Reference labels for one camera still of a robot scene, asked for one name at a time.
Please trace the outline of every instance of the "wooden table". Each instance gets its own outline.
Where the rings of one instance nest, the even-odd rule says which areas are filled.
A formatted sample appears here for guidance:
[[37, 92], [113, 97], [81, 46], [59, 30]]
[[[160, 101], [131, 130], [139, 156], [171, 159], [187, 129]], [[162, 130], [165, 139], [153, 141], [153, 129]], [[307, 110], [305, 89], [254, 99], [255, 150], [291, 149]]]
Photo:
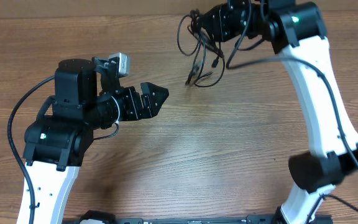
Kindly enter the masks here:
[[[358, 11], [323, 16], [337, 82], [358, 131]], [[179, 20], [0, 20], [0, 223], [16, 222], [22, 198], [23, 176], [6, 140], [14, 105], [53, 75], [59, 61], [114, 52], [132, 57], [131, 75], [121, 80], [122, 86], [140, 91], [140, 82], [152, 82], [168, 88], [170, 96], [156, 118], [122, 123], [116, 137], [93, 143], [68, 199], [66, 218], [89, 209], [118, 217], [241, 217], [273, 213], [285, 201], [293, 183], [288, 158], [308, 150], [305, 122], [286, 70], [279, 63], [256, 65], [227, 71], [212, 88], [185, 86], [193, 57], [178, 51]], [[186, 50], [195, 45], [185, 31], [181, 42]], [[224, 44], [226, 55], [233, 45]], [[268, 56], [273, 52], [265, 43], [238, 53], [234, 63]], [[209, 67], [214, 56], [207, 58]], [[13, 125], [19, 154], [25, 129], [53, 90], [53, 84], [43, 86], [20, 108]], [[358, 173], [334, 194], [358, 206]], [[358, 214], [337, 201], [324, 202], [319, 213], [332, 214], [336, 223], [358, 223]]]

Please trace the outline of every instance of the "wooden surface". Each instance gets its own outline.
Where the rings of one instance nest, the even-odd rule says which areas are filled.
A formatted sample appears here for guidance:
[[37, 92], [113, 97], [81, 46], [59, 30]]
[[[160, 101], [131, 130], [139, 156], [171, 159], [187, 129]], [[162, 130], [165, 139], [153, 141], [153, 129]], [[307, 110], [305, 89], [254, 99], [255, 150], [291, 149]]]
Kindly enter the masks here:
[[[337, 82], [358, 131], [358, 11], [323, 16]], [[140, 82], [152, 82], [168, 88], [170, 96], [156, 118], [122, 123], [116, 137], [93, 143], [68, 199], [66, 218], [89, 209], [118, 217], [240, 217], [273, 213], [285, 201], [293, 183], [288, 157], [308, 150], [305, 122], [287, 72], [270, 63], [227, 71], [213, 88], [185, 86], [193, 58], [177, 49], [179, 20], [0, 20], [0, 223], [16, 222], [22, 198], [23, 176], [6, 140], [12, 108], [36, 83], [53, 75], [59, 61], [113, 52], [132, 57], [131, 75], [121, 80], [123, 86], [140, 91]], [[186, 32], [181, 41], [186, 50], [195, 45]], [[223, 45], [226, 55], [233, 45]], [[238, 53], [234, 63], [272, 55], [265, 43]], [[207, 59], [209, 65], [214, 56]], [[52, 94], [49, 83], [20, 108], [13, 124], [20, 154], [25, 129]], [[358, 173], [334, 194], [358, 206]], [[333, 200], [319, 213], [332, 214], [336, 223], [358, 223], [358, 214]]]
[[[310, 0], [296, 0], [297, 3]], [[0, 0], [0, 19], [201, 12], [227, 0]], [[358, 10], [358, 0], [313, 0], [322, 11]]]

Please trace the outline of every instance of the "white arm segment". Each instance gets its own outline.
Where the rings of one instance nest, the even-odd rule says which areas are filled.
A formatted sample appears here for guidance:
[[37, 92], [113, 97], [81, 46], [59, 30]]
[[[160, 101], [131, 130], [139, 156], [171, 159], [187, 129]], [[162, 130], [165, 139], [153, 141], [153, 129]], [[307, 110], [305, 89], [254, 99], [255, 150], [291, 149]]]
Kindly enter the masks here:
[[[319, 68], [325, 74], [334, 93], [347, 142], [351, 149], [355, 150], [356, 143], [358, 143], [358, 134], [347, 116], [335, 81], [329, 56], [328, 39], [321, 39], [319, 36], [303, 39], [300, 41], [299, 46], [292, 47], [289, 45], [278, 56], [303, 59]], [[317, 76], [313, 69], [302, 63], [285, 61], [283, 64], [290, 74], [305, 116], [311, 155], [327, 157], [327, 153], [332, 151], [337, 155], [346, 153], [341, 139], [338, 138], [339, 131], [333, 104], [322, 79]], [[334, 188], [335, 186], [333, 185], [327, 185], [309, 194], [294, 184], [290, 196], [281, 207], [284, 219], [288, 224], [304, 224], [319, 196], [328, 194]]]
[[[55, 224], [62, 223], [67, 198], [71, 187], [78, 176], [80, 167], [68, 166], [64, 172], [56, 170], [56, 164], [35, 161], [32, 166], [25, 166], [27, 169], [35, 193], [34, 223]], [[24, 180], [22, 205], [20, 207], [17, 224], [29, 223], [30, 217], [30, 192]]]

